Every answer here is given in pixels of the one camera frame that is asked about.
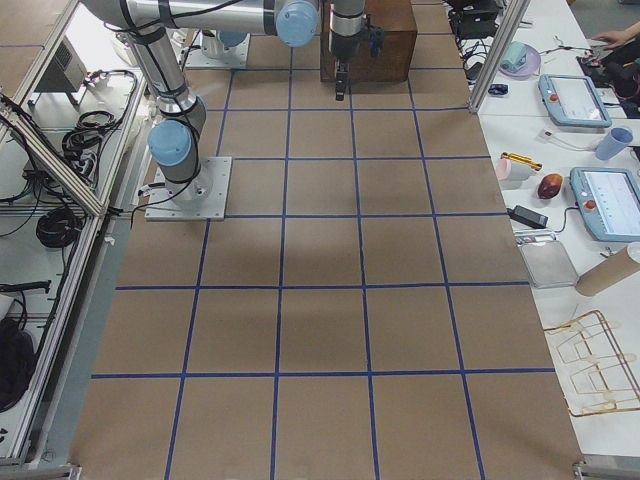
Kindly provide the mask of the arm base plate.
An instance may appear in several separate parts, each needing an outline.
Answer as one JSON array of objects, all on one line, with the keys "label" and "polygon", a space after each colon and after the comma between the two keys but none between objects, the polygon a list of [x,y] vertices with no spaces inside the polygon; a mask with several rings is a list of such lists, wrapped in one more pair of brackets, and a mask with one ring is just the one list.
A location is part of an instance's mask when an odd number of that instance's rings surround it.
[{"label": "arm base plate", "polygon": [[150,207],[145,210],[148,221],[200,221],[225,219],[229,183],[232,171],[231,157],[201,157],[200,173],[182,191],[182,186],[167,183],[159,167],[154,181],[163,186],[154,188],[149,197]]},{"label": "arm base plate", "polygon": [[186,69],[245,69],[250,34],[222,30],[199,31],[186,56]]}]

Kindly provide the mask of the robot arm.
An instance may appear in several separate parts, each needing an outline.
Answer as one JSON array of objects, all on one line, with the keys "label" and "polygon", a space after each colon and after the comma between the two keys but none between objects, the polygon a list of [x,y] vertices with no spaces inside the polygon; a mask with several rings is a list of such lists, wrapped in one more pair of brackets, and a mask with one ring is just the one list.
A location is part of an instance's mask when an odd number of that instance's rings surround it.
[{"label": "robot arm", "polygon": [[328,48],[334,60],[335,99],[343,101],[350,64],[368,39],[364,0],[329,1]]},{"label": "robot arm", "polygon": [[86,1],[84,6],[125,35],[164,117],[149,133],[149,149],[167,192],[188,206],[207,198],[213,183],[199,158],[206,107],[188,86],[167,31],[264,33],[301,47],[314,36],[319,16],[316,1]]}]

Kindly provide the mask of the person hand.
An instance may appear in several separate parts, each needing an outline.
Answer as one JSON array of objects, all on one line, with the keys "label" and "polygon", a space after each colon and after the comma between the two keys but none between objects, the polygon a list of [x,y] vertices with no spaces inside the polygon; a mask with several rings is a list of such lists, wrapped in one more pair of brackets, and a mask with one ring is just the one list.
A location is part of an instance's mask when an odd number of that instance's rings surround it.
[{"label": "person hand", "polygon": [[596,34],[591,40],[598,42],[605,50],[612,50],[625,45],[633,37],[634,34],[627,30],[611,30]]}]

